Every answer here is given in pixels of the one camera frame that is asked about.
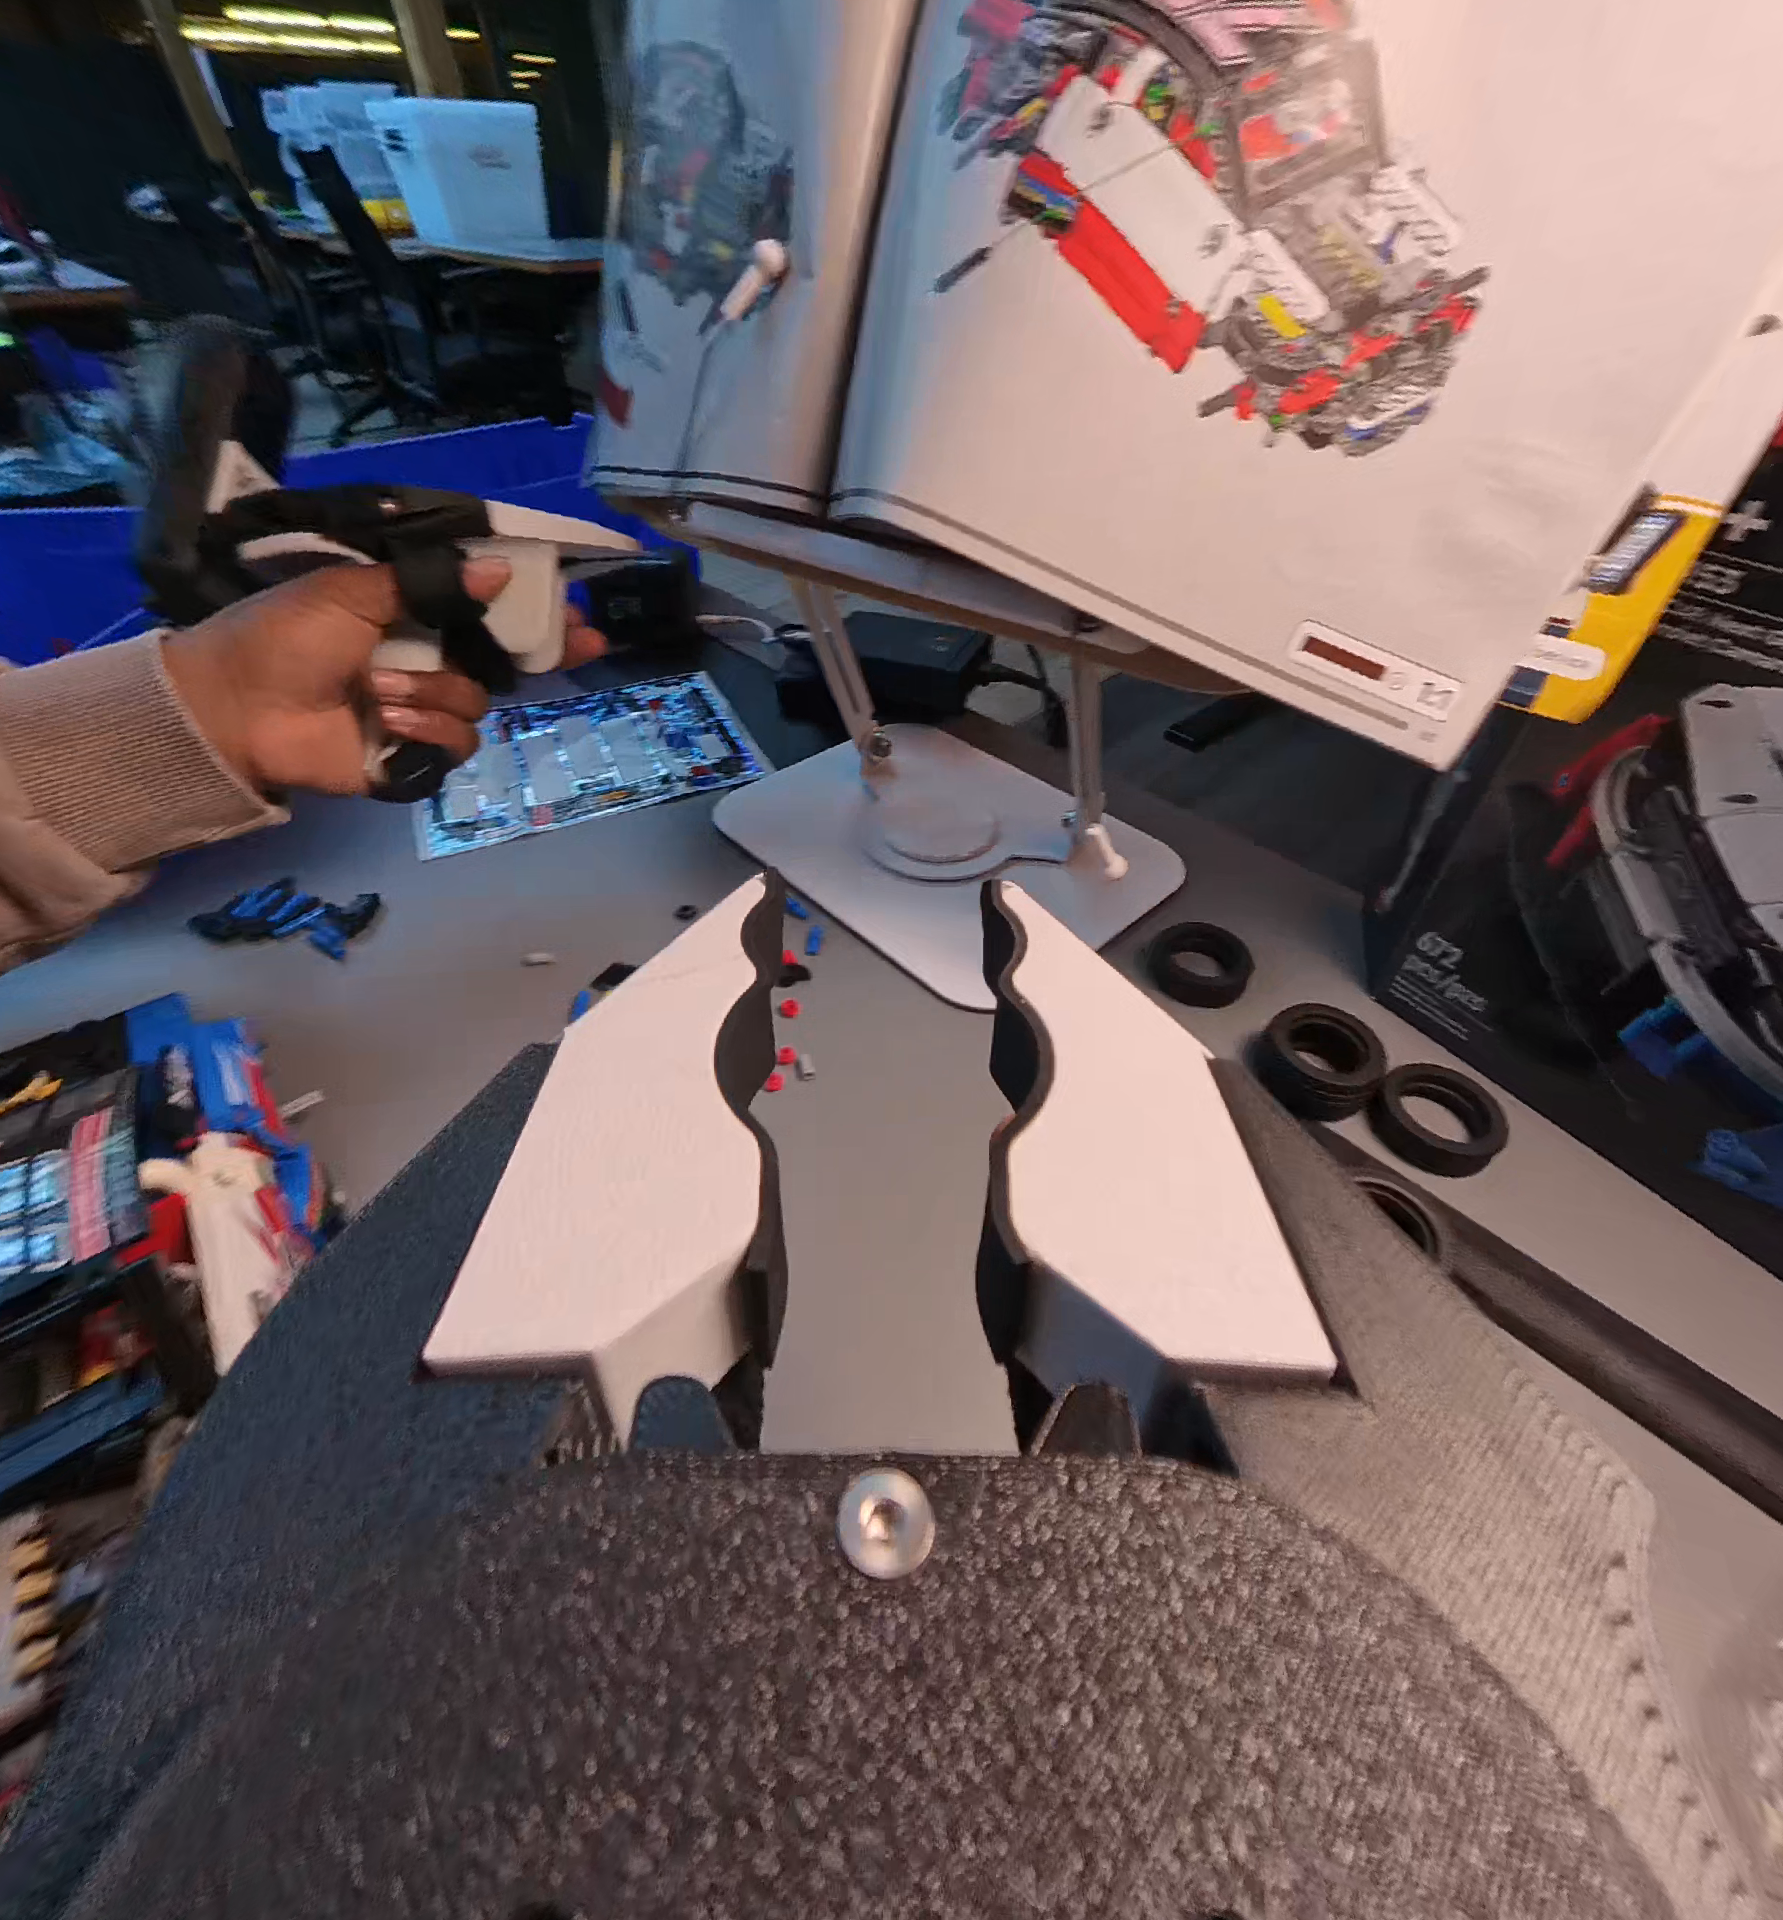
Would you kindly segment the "black office chair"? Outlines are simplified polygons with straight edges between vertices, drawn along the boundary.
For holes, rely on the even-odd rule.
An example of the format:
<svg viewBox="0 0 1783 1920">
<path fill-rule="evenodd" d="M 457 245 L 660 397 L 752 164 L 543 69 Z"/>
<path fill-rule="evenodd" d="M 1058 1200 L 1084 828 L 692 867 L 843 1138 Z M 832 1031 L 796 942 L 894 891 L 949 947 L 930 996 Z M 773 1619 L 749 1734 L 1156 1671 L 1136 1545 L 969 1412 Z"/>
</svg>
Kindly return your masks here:
<svg viewBox="0 0 1783 1920">
<path fill-rule="evenodd" d="M 299 153 L 305 179 L 340 231 L 349 269 L 361 285 L 361 307 L 382 356 L 384 385 L 399 419 L 439 421 L 441 379 L 434 312 L 416 275 L 399 260 L 384 231 L 359 200 L 331 147 Z"/>
</svg>

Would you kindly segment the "black lego tyre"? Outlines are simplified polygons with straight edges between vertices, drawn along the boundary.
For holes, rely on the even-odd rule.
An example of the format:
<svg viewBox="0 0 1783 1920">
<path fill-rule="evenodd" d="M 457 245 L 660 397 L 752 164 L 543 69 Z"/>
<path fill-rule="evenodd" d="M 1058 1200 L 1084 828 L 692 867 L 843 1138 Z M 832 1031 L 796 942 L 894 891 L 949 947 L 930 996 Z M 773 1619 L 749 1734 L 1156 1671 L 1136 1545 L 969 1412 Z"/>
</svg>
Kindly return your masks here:
<svg viewBox="0 0 1783 1920">
<path fill-rule="evenodd" d="M 1378 1035 L 1323 1003 L 1287 1005 L 1250 1043 L 1250 1067 L 1292 1116 L 1342 1123 L 1366 1112 L 1388 1069 Z"/>
<path fill-rule="evenodd" d="M 1148 981 L 1177 1003 L 1223 1011 L 1238 1002 L 1256 975 L 1250 944 L 1213 922 L 1176 922 L 1158 930 L 1144 951 Z"/>
<path fill-rule="evenodd" d="M 1510 1121 L 1495 1096 L 1437 1063 L 1388 1067 L 1366 1121 L 1401 1161 L 1435 1179 L 1475 1177 L 1510 1144 Z"/>
<path fill-rule="evenodd" d="M 1432 1260 L 1440 1271 L 1450 1271 L 1445 1226 L 1419 1192 L 1382 1170 L 1358 1167 L 1348 1169 L 1348 1172 L 1366 1200 L 1378 1208 L 1425 1260 Z"/>
</svg>

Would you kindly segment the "pile of colourful lego pieces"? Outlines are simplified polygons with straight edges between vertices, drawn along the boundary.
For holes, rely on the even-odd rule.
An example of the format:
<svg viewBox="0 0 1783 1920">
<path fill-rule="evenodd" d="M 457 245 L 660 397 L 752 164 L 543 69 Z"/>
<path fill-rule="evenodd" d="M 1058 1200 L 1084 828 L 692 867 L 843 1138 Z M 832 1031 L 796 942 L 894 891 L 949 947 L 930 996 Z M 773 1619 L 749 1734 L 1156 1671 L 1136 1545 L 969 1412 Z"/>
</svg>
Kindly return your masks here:
<svg viewBox="0 0 1783 1920">
<path fill-rule="evenodd" d="M 777 1015 L 794 1021 L 802 1012 L 802 989 L 812 980 L 808 960 L 819 957 L 824 947 L 824 928 L 812 918 L 808 901 L 796 893 L 783 899 L 783 957 L 777 975 L 777 987 L 783 993 Z M 608 996 L 617 993 L 636 974 L 634 960 L 613 960 L 577 989 L 568 1003 L 565 1022 L 585 1019 Z M 814 1067 L 796 1043 L 778 1043 L 775 1067 L 763 1081 L 764 1092 L 783 1090 L 791 1076 L 812 1078 Z"/>
</svg>

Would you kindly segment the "black device green display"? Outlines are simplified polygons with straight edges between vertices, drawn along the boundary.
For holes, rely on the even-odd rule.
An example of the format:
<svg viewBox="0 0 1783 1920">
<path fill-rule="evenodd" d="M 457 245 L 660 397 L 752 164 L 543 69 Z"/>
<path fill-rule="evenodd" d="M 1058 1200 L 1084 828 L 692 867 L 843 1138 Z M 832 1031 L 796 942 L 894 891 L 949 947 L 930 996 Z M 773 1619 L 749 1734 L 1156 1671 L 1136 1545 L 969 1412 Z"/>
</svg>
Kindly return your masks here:
<svg viewBox="0 0 1783 1920">
<path fill-rule="evenodd" d="M 613 657 L 663 654 L 703 637 L 698 578 L 677 554 L 661 551 L 601 568 L 577 594 Z"/>
</svg>

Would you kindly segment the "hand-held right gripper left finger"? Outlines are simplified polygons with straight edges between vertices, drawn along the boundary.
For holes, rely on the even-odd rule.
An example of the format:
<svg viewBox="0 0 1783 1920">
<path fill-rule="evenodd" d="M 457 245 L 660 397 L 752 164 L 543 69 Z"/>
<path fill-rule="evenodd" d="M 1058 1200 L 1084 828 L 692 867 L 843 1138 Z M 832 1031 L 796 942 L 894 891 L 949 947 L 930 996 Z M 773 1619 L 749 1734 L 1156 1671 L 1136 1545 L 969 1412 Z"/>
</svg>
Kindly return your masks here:
<svg viewBox="0 0 1783 1920">
<path fill-rule="evenodd" d="M 568 1022 L 425 1338 L 435 1379 L 574 1379 L 626 1437 L 696 1379 L 757 1446 L 788 1300 L 777 1059 L 784 889 L 746 881 Z"/>
</svg>

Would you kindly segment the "pile of blue black pins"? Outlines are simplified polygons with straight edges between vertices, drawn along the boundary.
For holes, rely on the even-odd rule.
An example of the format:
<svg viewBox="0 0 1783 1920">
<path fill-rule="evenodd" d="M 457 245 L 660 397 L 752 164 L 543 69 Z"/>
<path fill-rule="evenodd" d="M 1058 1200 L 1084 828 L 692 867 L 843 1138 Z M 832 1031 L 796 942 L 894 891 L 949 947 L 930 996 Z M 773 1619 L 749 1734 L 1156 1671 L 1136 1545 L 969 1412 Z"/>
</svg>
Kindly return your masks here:
<svg viewBox="0 0 1783 1920">
<path fill-rule="evenodd" d="M 290 877 L 281 877 L 193 913 L 187 928 L 212 947 L 302 941 L 329 960 L 344 962 L 353 942 L 369 936 L 381 913 L 379 893 L 359 893 L 349 901 L 323 899 L 299 889 Z"/>
</svg>

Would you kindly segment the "white book stand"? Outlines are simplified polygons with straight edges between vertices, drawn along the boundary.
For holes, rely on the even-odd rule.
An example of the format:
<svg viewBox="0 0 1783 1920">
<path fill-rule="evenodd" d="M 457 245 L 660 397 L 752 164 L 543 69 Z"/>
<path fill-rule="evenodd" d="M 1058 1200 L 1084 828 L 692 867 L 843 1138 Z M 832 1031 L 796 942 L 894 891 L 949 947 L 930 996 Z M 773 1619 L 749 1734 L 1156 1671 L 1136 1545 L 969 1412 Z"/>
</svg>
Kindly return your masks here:
<svg viewBox="0 0 1783 1920">
<path fill-rule="evenodd" d="M 866 523 L 719 499 L 637 506 L 698 545 L 778 572 L 808 626 L 845 746 L 732 792 L 716 828 L 788 891 L 847 925 L 934 996 L 987 1012 L 982 889 L 1014 879 L 1101 949 L 1160 911 L 1188 883 L 1184 858 L 1107 813 L 1101 683 L 1109 674 L 1238 685 L 1241 654 L 1200 638 L 1153 638 L 929 540 Z M 879 716 L 838 597 L 941 616 L 1042 642 L 1071 661 L 1067 784 L 936 726 Z"/>
</svg>

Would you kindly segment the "lego instruction booklet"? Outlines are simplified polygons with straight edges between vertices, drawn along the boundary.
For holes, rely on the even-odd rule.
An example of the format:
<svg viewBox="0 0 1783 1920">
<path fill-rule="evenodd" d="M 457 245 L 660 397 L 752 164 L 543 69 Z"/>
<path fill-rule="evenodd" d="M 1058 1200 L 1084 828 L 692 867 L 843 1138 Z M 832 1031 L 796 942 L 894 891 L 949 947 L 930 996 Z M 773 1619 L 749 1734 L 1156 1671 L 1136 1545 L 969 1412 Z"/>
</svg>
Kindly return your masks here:
<svg viewBox="0 0 1783 1920">
<path fill-rule="evenodd" d="M 1783 4 L 628 4 L 592 478 L 1447 765 L 1783 412 Z"/>
</svg>

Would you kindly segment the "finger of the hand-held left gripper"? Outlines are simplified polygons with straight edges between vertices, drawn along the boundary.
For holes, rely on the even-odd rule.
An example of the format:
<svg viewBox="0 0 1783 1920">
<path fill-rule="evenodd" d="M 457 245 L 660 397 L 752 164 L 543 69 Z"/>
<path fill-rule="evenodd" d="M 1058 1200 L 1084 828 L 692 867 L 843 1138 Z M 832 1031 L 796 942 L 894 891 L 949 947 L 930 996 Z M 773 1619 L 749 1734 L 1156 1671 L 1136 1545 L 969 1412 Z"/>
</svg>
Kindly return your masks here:
<svg viewBox="0 0 1783 1920">
<path fill-rule="evenodd" d="M 592 520 L 546 514 L 518 503 L 490 501 L 488 520 L 492 538 L 543 544 L 559 558 L 624 558 L 646 553 L 641 540 L 631 533 Z"/>
</svg>

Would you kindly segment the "lego race car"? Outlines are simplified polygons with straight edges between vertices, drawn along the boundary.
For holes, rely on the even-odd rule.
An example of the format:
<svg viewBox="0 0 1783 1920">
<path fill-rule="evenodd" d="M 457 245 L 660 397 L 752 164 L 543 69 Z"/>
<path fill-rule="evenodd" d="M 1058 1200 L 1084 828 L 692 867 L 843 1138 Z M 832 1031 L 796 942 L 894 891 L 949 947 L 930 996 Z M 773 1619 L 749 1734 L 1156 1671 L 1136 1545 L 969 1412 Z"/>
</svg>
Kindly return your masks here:
<svg viewBox="0 0 1783 1920">
<path fill-rule="evenodd" d="M 342 1222 L 249 1022 L 160 996 L 0 1052 L 0 1828 L 182 1444 Z"/>
</svg>

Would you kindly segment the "blue plastic bin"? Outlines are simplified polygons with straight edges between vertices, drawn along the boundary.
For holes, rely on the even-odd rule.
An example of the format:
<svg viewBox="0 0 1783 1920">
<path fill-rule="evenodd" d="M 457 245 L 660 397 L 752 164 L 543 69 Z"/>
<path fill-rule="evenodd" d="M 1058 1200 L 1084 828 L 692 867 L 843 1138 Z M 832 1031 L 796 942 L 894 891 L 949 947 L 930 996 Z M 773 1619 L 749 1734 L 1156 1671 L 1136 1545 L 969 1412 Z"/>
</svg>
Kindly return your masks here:
<svg viewBox="0 0 1783 1920">
<path fill-rule="evenodd" d="M 294 453 L 305 487 L 405 482 L 475 492 L 553 516 L 622 528 L 582 478 L 589 419 L 490 423 Z M 31 663 L 147 631 L 134 566 L 136 512 L 0 514 L 0 658 Z"/>
</svg>

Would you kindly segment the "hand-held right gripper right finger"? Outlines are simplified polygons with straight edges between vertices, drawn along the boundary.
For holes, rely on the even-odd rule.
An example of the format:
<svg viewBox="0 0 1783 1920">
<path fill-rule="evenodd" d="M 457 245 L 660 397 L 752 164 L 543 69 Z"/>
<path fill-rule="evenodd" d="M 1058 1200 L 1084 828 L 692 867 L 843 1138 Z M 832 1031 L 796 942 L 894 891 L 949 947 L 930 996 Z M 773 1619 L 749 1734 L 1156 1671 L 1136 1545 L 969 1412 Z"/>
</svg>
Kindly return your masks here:
<svg viewBox="0 0 1783 1920">
<path fill-rule="evenodd" d="M 1333 1387 L 1342 1365 L 1213 1054 L 1022 884 L 984 884 L 994 996 L 977 1302 L 1031 1448 L 1071 1390 L 1136 1448 L 1217 1448 L 1203 1387 Z"/>
</svg>

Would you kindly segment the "holographic sticker sheet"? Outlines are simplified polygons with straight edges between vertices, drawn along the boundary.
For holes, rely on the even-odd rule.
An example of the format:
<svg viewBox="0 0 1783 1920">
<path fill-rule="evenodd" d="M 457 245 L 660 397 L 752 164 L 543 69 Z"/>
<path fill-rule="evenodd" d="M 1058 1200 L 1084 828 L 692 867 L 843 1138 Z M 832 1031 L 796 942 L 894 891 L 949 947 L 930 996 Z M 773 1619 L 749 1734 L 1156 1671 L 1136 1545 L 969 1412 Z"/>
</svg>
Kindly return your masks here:
<svg viewBox="0 0 1783 1920">
<path fill-rule="evenodd" d="M 770 776 L 707 674 L 496 709 L 481 748 L 414 808 L 434 862 Z"/>
</svg>

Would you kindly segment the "black lego set box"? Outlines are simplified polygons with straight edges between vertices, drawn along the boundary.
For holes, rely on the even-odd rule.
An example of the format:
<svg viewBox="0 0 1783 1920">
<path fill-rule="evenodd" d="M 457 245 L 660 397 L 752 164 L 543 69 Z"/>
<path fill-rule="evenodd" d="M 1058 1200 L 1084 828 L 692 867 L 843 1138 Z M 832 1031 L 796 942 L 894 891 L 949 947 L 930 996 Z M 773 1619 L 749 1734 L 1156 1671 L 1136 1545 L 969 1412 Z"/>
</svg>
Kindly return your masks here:
<svg viewBox="0 0 1783 1920">
<path fill-rule="evenodd" d="M 1783 1282 L 1783 423 L 1603 704 L 1471 757 L 1369 985 Z"/>
</svg>

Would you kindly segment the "black power adapter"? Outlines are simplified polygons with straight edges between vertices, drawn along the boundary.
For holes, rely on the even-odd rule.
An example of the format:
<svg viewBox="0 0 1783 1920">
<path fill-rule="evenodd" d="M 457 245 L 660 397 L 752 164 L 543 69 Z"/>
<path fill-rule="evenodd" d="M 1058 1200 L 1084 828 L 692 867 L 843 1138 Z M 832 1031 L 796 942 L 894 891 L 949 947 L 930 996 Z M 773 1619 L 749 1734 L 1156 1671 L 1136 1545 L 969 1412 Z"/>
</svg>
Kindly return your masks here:
<svg viewBox="0 0 1783 1920">
<path fill-rule="evenodd" d="M 847 633 L 883 723 L 944 725 L 964 715 L 992 665 L 990 634 L 929 622 L 900 611 L 853 611 Z M 777 631 L 783 663 L 775 678 L 780 716 L 822 729 L 837 726 L 808 626 L 784 622 Z"/>
</svg>

